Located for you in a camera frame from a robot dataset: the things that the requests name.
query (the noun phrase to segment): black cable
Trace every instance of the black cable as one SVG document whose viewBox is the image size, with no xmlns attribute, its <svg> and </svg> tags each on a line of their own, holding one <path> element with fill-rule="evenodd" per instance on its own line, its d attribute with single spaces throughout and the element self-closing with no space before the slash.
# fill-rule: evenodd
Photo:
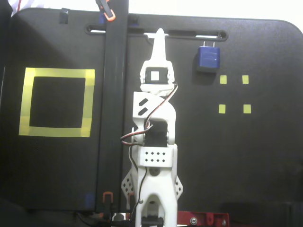
<svg viewBox="0 0 303 227">
<path fill-rule="evenodd" d="M 139 201 L 140 201 L 140 196 L 141 196 L 142 184 L 143 184 L 143 181 L 144 181 L 144 179 L 145 179 L 146 175 L 147 175 L 147 167 L 145 167 L 145 174 L 144 174 L 144 176 L 143 176 L 143 178 L 142 178 L 142 180 L 141 180 L 141 184 L 140 184 L 140 187 L 139 187 L 139 198 L 138 198 L 138 201 L 137 201 L 136 205 L 135 205 L 135 206 L 134 206 L 134 208 L 133 208 L 133 211 L 132 211 L 132 214 L 131 214 L 131 220 L 132 220 L 132 217 L 133 217 L 134 211 L 135 211 L 136 207 L 137 207 L 137 206 L 138 206 L 138 204 L 139 204 Z"/>
<path fill-rule="evenodd" d="M 80 219 L 80 221 L 81 221 L 82 223 L 84 223 L 85 225 L 90 226 L 90 227 L 95 227 L 95 226 L 96 226 L 96 224 L 90 224 L 90 223 L 86 222 L 86 221 L 81 217 L 81 215 L 80 215 L 79 213 L 76 213 L 76 214 L 77 214 L 78 218 Z"/>
<path fill-rule="evenodd" d="M 138 166 L 137 166 L 137 164 L 135 163 L 135 161 L 133 159 L 133 147 L 132 146 L 129 147 L 128 156 L 129 156 L 129 159 L 131 160 L 132 164 L 134 165 L 134 167 L 136 168 L 136 170 L 138 172 Z"/>
</svg>

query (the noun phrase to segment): white bracket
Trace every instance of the white bracket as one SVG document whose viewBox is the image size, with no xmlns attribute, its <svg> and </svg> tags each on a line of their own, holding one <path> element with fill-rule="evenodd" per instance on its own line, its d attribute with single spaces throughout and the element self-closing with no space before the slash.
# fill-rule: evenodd
<svg viewBox="0 0 303 227">
<path fill-rule="evenodd" d="M 145 84 L 146 68 L 148 67 L 163 67 L 168 69 L 168 84 Z M 160 28 L 155 36 L 151 59 L 145 61 L 140 71 L 141 91 L 150 92 L 158 96 L 167 96 L 173 89 L 175 81 L 174 69 L 171 61 L 166 60 L 165 54 L 165 34 Z"/>
<path fill-rule="evenodd" d="M 148 167 L 172 167 L 173 148 L 139 147 L 138 165 Z"/>
</svg>

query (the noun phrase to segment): bracket with holes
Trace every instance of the bracket with holes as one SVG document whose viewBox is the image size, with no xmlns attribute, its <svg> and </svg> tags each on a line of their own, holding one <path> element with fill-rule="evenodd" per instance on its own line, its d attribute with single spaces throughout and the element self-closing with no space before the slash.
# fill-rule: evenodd
<svg viewBox="0 0 303 227">
<path fill-rule="evenodd" d="M 138 165 L 148 167 L 172 167 L 173 149 L 139 147 Z"/>
<path fill-rule="evenodd" d="M 122 189 L 123 194 L 124 194 L 124 196 L 126 197 L 126 200 L 127 200 L 126 209 L 130 210 L 130 202 L 129 202 L 128 198 L 129 198 L 129 194 L 134 192 L 133 182 L 132 182 L 132 169 L 128 172 L 128 174 L 126 175 L 126 177 L 122 181 L 121 189 Z"/>
<path fill-rule="evenodd" d="M 178 176 L 176 179 L 175 188 L 176 188 L 176 196 L 177 196 L 177 200 L 178 200 L 179 197 L 181 196 L 181 194 L 183 193 L 183 185 Z"/>
</svg>

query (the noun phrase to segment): black vertical bar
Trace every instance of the black vertical bar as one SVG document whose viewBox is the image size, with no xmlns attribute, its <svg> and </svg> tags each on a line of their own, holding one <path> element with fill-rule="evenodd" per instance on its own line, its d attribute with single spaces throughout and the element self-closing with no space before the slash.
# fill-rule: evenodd
<svg viewBox="0 0 303 227">
<path fill-rule="evenodd" d="M 12 8 L 7 0 L 0 0 L 0 95 L 4 72 L 5 56 L 7 53 L 7 36 Z"/>
<path fill-rule="evenodd" d="M 114 195 L 118 210 L 121 195 L 124 89 L 128 0 L 111 0 L 116 19 L 107 22 L 102 97 L 102 118 L 97 179 L 96 212 L 103 211 L 103 193 Z"/>
</svg>

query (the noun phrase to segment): cable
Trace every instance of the cable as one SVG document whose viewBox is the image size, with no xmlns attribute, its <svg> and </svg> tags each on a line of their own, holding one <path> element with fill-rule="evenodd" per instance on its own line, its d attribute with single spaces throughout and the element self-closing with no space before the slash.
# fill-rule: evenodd
<svg viewBox="0 0 303 227">
<path fill-rule="evenodd" d="M 86 222 L 86 221 L 83 219 L 83 217 L 81 217 L 81 215 L 80 215 L 79 213 L 76 213 L 76 214 L 77 214 L 78 218 L 80 219 L 80 221 L 81 221 L 82 223 L 84 223 L 85 225 L 90 226 L 90 227 L 95 227 L 95 226 L 96 226 L 96 224 L 90 224 L 90 223 Z"/>
<path fill-rule="evenodd" d="M 137 206 L 138 206 L 138 204 L 139 204 L 139 201 L 140 201 L 140 196 L 141 196 L 142 184 L 143 184 L 143 181 L 144 181 L 144 179 L 145 179 L 146 175 L 147 175 L 147 167 L 145 167 L 145 174 L 144 174 L 144 176 L 143 176 L 143 178 L 142 178 L 142 180 L 141 180 L 141 184 L 140 184 L 140 187 L 139 187 L 139 198 L 138 198 L 138 201 L 137 201 L 136 205 L 135 205 L 135 206 L 134 206 L 134 208 L 133 208 L 133 211 L 132 211 L 132 214 L 131 214 L 131 220 L 132 220 L 132 217 L 133 217 L 134 211 L 135 211 L 136 207 L 137 207 Z"/>
<path fill-rule="evenodd" d="M 21 1 L 22 1 L 22 0 L 19 0 L 17 12 L 20 11 Z"/>
<path fill-rule="evenodd" d="M 121 142 L 124 144 L 124 145 L 128 145 L 128 146 L 134 146 L 134 145 L 139 145 L 139 146 L 143 146 L 144 144 L 141 144 L 141 143 L 138 143 L 138 142 L 126 142 L 124 141 L 124 139 L 128 138 L 128 137 L 132 137 L 132 136 L 135 136 L 135 135 L 140 135 L 140 134 L 145 134 L 151 127 L 152 127 L 152 124 L 150 124 L 150 118 L 152 117 L 152 115 L 163 105 L 165 104 L 166 102 L 168 102 L 171 97 L 173 97 L 173 95 L 175 94 L 175 92 L 177 91 L 178 89 L 178 84 L 175 82 L 174 83 L 175 87 L 174 89 L 172 90 L 172 92 L 167 96 L 166 99 L 163 100 L 163 102 L 161 102 L 153 111 L 150 112 L 150 114 L 147 116 L 147 118 L 144 120 L 144 130 L 143 131 L 135 131 L 135 132 L 131 132 L 131 133 L 128 133 L 124 136 L 122 136 L 120 138 Z"/>
<path fill-rule="evenodd" d="M 152 124 L 151 124 L 148 128 L 144 129 L 143 131 L 134 131 L 134 132 L 130 132 L 130 133 L 128 133 L 128 134 L 122 136 L 122 137 L 120 138 L 120 140 L 121 140 L 121 142 L 122 142 L 123 144 L 128 145 L 128 146 L 134 146 L 134 145 L 143 146 L 143 144 L 140 144 L 140 143 L 137 143 L 137 142 L 134 142 L 134 143 L 126 142 L 126 141 L 124 141 L 124 139 L 126 139 L 126 138 L 128 138 L 128 137 L 132 137 L 132 136 L 134 136 L 134 135 L 145 134 L 151 127 L 152 127 Z"/>
<path fill-rule="evenodd" d="M 176 82 L 174 82 L 174 85 L 175 85 L 175 88 L 172 90 L 172 92 L 169 94 L 169 96 L 167 96 L 167 98 L 162 102 L 160 103 L 153 111 L 150 112 L 150 114 L 147 116 L 147 118 L 144 120 L 144 128 L 147 129 L 149 127 L 149 121 L 150 121 L 150 118 L 152 117 L 152 115 L 163 105 L 165 104 L 166 102 L 168 102 L 171 97 L 173 97 L 173 95 L 175 94 L 175 92 L 177 91 L 178 89 L 178 84 Z"/>
<path fill-rule="evenodd" d="M 133 148 L 132 148 L 132 146 L 130 146 L 129 149 L 128 149 L 128 157 L 129 157 L 129 160 L 131 160 L 131 163 L 134 165 L 134 167 L 136 168 L 136 170 L 138 172 L 138 166 L 135 163 L 132 155 L 133 155 Z"/>
</svg>

